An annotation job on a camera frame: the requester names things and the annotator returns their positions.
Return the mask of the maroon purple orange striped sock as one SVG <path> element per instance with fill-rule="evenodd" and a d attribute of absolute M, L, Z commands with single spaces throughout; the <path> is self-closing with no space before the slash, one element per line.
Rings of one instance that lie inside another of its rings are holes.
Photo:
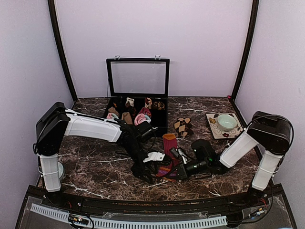
<path fill-rule="evenodd" d="M 161 166 L 159 169 L 153 168 L 153 174 L 155 176 L 154 179 L 161 180 L 163 179 L 163 168 L 169 168 L 170 170 L 175 169 L 175 166 L 178 165 L 180 162 L 176 159 L 171 153 L 170 149 L 172 147 L 177 147 L 177 139 L 175 134 L 164 134 L 163 135 L 163 151 L 165 153 L 165 157 L 163 161 L 171 162 L 169 166 Z"/>

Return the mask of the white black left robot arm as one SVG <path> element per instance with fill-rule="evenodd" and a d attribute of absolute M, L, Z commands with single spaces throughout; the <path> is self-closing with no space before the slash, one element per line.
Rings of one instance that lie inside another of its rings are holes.
<path fill-rule="evenodd" d="M 49 192 L 48 199 L 57 208 L 67 204 L 67 197 L 60 192 L 58 152 L 64 136 L 82 136 L 105 140 L 120 144 L 134 164 L 132 174 L 147 183 L 153 183 L 155 176 L 151 174 L 148 164 L 162 161 L 161 152 L 149 152 L 143 144 L 155 137 L 155 129 L 147 115 L 139 114 L 135 123 L 130 125 L 116 117 L 110 119 L 82 114 L 56 102 L 36 123 L 36 143 L 33 152 L 38 155 L 40 173 L 45 188 Z"/>

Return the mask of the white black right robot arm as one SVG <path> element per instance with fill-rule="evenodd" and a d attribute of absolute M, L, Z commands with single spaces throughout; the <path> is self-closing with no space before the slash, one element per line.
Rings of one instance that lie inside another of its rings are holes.
<path fill-rule="evenodd" d="M 191 144 L 195 159 L 180 163 L 166 175 L 168 179 L 184 180 L 202 172 L 222 175 L 232 168 L 242 157 L 257 146 L 264 148 L 258 170 L 252 180 L 243 203 L 253 207 L 262 198 L 269 181 L 277 173 L 281 162 L 294 140 L 294 128 L 285 117 L 264 112 L 256 112 L 251 122 L 236 140 L 217 155 L 209 141 L 198 139 Z"/>

